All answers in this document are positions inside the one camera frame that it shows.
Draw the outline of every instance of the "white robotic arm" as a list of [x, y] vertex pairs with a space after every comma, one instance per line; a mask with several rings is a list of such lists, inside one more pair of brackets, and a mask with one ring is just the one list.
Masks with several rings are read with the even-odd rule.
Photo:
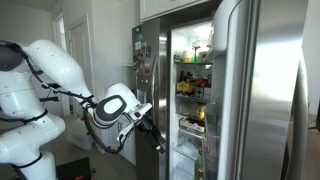
[[[36, 69], [43, 71], [66, 91], [42, 82]], [[119, 134], [120, 145], [136, 127], [151, 137], [149, 139], [155, 149], [161, 153], [165, 151], [164, 139], [144, 116], [151, 105], [141, 104], [125, 85], [111, 86], [105, 98], [98, 102], [85, 84], [81, 67], [54, 43], [38, 40], [29, 47], [20, 48], [17, 44], [0, 41], [0, 106], [6, 115], [26, 124], [0, 136], [0, 163], [14, 164], [28, 179], [55, 179], [53, 155], [40, 152], [39, 147], [61, 134], [65, 124], [41, 106], [31, 84], [30, 72], [42, 86], [75, 97], [84, 108], [85, 119], [90, 114], [98, 128], [111, 127], [120, 115], [125, 115], [131, 124]], [[85, 123], [102, 149], [110, 153], [118, 153], [122, 149], [112, 150], [105, 146], [87, 119]]]

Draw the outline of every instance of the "kitchen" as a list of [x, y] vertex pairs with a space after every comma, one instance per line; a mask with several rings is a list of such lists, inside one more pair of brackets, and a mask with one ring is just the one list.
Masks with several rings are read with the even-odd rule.
[[[134, 88], [135, 80], [133, 79], [134, 72], [132, 71], [131, 42], [128, 42], [128, 40], [130, 41], [131, 39], [131, 29], [139, 25], [141, 20], [146, 21], [152, 19], [152, 13], [158, 15], [166, 14], [162, 13], [165, 10], [160, 11], [160, 9], [159, 12], [143, 12], [140, 14], [139, 2], [130, 0], [81, 1], [81, 3], [79, 1], [59, 1], [50, 11], [32, 9], [6, 1], [2, 1], [1, 3], [3, 4], [1, 7], [6, 7], [6, 11], [3, 10], [1, 12], [10, 11], [11, 14], [12, 12], [15, 12], [14, 14], [19, 17], [9, 16], [8, 14], [2, 15], [5, 24], [8, 24], [6, 28], [11, 28], [11, 30], [8, 34], [9, 30], [3, 28], [1, 30], [3, 34], [0, 34], [0, 38], [2, 39], [5, 37], [7, 40], [25, 44], [31, 43], [33, 40], [40, 38], [54, 40], [53, 32], [50, 33], [52, 30], [48, 27], [51, 27], [51, 20], [54, 19], [54, 16], [59, 14], [61, 10], [63, 10], [64, 13], [66, 27], [71, 26], [79, 18], [87, 16], [89, 19], [88, 26], [91, 45], [91, 64], [93, 69], [92, 84], [94, 94], [97, 98], [102, 98], [106, 87], [109, 87], [116, 82], [123, 82], [130, 88]], [[311, 6], [311, 3], [315, 2], [309, 2], [310, 9], [312, 7], [316, 7], [316, 5]], [[171, 11], [178, 10], [179, 8], [180, 7], [176, 7]], [[29, 20], [28, 17], [26, 17], [26, 14], [21, 13], [26, 11], [33, 15]], [[315, 31], [315, 29], [318, 26], [316, 23], [310, 22], [313, 20], [311, 17], [317, 17], [316, 11], [310, 11], [309, 13], [314, 13], [311, 15], [308, 14], [307, 16], [310, 17], [307, 19], [307, 25], [309, 25], [310, 28], [306, 28], [306, 32], [311, 34], [305, 34], [305, 37], [312, 39], [312, 41], [310, 39], [306, 39], [309, 40], [310, 44], [304, 44], [304, 50], [306, 61], [308, 62], [309, 59], [312, 61], [310, 64], [307, 63], [307, 69], [312, 69], [311, 72], [308, 71], [308, 73], [311, 73], [311, 80], [309, 79], [309, 94], [311, 101], [310, 114], [315, 115], [319, 99], [319, 95], [317, 94], [319, 92], [319, 85], [317, 85], [316, 79], [319, 76], [317, 76], [317, 71], [314, 70], [314, 68], [318, 67], [317, 63], [319, 61], [316, 60], [316, 53], [318, 52], [314, 50], [314, 48], [318, 47], [316, 43], [319, 41], [314, 40], [315, 37], [317, 37], [317, 34], [315, 34], [317, 31]], [[42, 22], [42, 24], [25, 24], [25, 22], [34, 22], [31, 19], [36, 16], [41, 16], [43, 18], [38, 21]], [[10, 21], [20, 22], [17, 23], [19, 26], [11, 25], [9, 23]]]

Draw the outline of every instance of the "stainless steel refrigerator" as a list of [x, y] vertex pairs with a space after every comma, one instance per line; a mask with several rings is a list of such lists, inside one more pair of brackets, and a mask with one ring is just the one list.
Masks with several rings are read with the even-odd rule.
[[[209, 24], [214, 31], [203, 61], [196, 57], [203, 52], [195, 52], [194, 60], [183, 62], [185, 53], [176, 48], [186, 42], [175, 40], [175, 34], [190, 24], [161, 26], [160, 18], [133, 29], [137, 97], [152, 102], [149, 117], [167, 141], [166, 153], [161, 155], [137, 132], [137, 179], [193, 179], [199, 147], [204, 152], [204, 179], [300, 179], [307, 134], [302, 52], [307, 3], [223, 0], [212, 9], [214, 16]], [[182, 56], [180, 62], [177, 54]], [[187, 73], [188, 68], [204, 72], [202, 76], [211, 81], [205, 100], [204, 91], [199, 93], [202, 100], [198, 96], [190, 98], [207, 107], [202, 134], [181, 126], [185, 123], [182, 118], [198, 114], [199, 109], [188, 103], [188, 97], [181, 100], [184, 97], [177, 95], [181, 71]], [[208, 117], [213, 111], [217, 123], [209, 126]], [[287, 148], [291, 116], [294, 140]]]

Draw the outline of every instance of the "refrigerator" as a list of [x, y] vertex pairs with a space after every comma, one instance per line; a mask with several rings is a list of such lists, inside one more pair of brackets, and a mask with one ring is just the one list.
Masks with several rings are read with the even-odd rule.
[[[223, 0], [209, 18], [169, 18], [165, 26], [159, 18], [133, 28], [137, 97], [152, 103], [148, 116], [166, 139], [159, 154], [136, 134], [137, 179], [194, 179], [199, 149], [204, 179], [300, 179], [307, 5]], [[195, 36], [197, 27], [206, 31]]]

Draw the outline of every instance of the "refrigerator handle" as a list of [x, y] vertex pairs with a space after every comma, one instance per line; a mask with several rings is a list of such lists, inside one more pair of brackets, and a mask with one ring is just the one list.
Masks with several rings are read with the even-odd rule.
[[156, 79], [156, 70], [157, 70], [157, 65], [158, 65], [158, 56], [155, 55], [154, 56], [154, 60], [153, 60], [153, 64], [152, 64], [152, 73], [151, 73], [151, 103], [152, 103], [152, 120], [154, 123], [156, 123], [156, 119], [155, 119], [155, 107], [154, 107], [154, 86], [155, 86], [155, 79]]
[[293, 142], [286, 180], [300, 180], [304, 164], [308, 134], [308, 86], [305, 61], [299, 63], [293, 97]]

